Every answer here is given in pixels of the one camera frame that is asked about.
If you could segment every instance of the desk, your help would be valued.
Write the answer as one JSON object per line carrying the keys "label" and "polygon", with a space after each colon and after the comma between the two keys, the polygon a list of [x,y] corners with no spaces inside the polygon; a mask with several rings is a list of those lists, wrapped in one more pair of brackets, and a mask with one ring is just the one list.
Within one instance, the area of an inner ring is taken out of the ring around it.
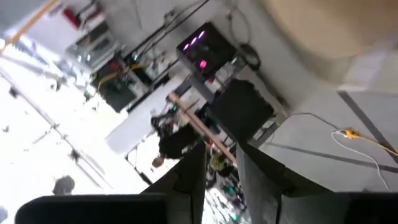
{"label": "desk", "polygon": [[[336,91],[318,91],[295,111],[310,111],[339,127],[351,127],[373,138]],[[259,149],[298,174],[335,192],[387,191],[373,162],[337,145],[331,138],[332,131],[332,127],[312,116],[292,116],[275,131],[273,141],[260,145]],[[398,165],[388,153],[366,141],[345,138],[339,138],[339,141],[375,158],[390,188],[398,189]]]}

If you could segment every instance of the wooden rod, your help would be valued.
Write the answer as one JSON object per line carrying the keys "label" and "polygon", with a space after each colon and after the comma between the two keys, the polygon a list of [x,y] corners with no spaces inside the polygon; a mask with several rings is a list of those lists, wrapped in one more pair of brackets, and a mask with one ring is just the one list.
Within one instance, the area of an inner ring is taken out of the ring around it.
{"label": "wooden rod", "polygon": [[216,147],[220,149],[230,161],[232,161],[234,166],[237,166],[237,160],[232,155],[232,153],[230,153],[228,148],[224,146],[224,144],[203,124],[203,122],[192,111],[188,110],[188,108],[184,105],[183,101],[177,94],[171,92],[169,94],[169,100],[182,109],[183,113],[188,116],[188,122],[193,126],[193,128],[196,129],[196,131],[202,134],[204,133],[207,137],[209,137],[216,145]]}

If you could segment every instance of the ceiling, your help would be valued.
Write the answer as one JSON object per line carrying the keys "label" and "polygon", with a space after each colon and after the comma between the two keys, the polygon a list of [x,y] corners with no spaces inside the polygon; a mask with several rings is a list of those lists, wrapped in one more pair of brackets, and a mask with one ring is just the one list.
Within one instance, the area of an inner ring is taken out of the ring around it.
{"label": "ceiling", "polygon": [[[164,14],[171,9],[186,8],[197,0],[100,0],[105,7],[106,20],[117,38],[130,48],[134,48],[159,28],[164,22]],[[191,18],[170,33],[159,45],[164,49],[174,49],[190,32],[197,29],[218,11],[220,3],[210,1]],[[189,14],[194,7],[183,13]]]}
{"label": "ceiling", "polygon": [[26,15],[32,14],[47,0],[1,0],[0,32],[4,33],[12,26],[23,20]]}

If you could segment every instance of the pink led light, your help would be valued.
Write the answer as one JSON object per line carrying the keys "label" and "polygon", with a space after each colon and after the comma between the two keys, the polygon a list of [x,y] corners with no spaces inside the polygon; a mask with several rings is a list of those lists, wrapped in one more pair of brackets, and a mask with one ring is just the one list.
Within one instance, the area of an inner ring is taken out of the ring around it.
{"label": "pink led light", "polygon": [[193,40],[192,40],[192,42],[191,42],[191,45],[194,44],[196,41],[197,41],[197,38],[196,38],[196,37],[193,38]]}
{"label": "pink led light", "polygon": [[205,34],[205,31],[202,31],[202,32],[199,34],[198,39],[200,39],[200,37],[203,37],[203,34]]}
{"label": "pink led light", "polygon": [[202,60],[199,64],[200,68],[206,68],[207,62],[205,60]]}

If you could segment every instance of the orange cable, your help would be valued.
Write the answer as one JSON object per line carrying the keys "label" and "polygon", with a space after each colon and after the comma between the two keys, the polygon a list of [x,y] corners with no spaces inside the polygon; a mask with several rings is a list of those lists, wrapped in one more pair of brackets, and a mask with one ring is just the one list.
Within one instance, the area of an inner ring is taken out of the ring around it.
{"label": "orange cable", "polygon": [[353,131],[351,129],[345,130],[345,134],[346,134],[346,137],[349,138],[349,139],[364,139],[364,140],[367,140],[367,141],[372,142],[374,144],[377,144],[379,147],[383,148],[387,152],[390,152],[391,154],[393,154],[393,155],[398,157],[398,153],[394,152],[394,150],[389,149],[386,146],[383,146],[382,144],[380,144],[379,142],[377,142],[377,141],[375,141],[373,139],[364,137],[364,136],[360,135],[359,133],[357,133],[357,132],[355,132],[355,131]]}

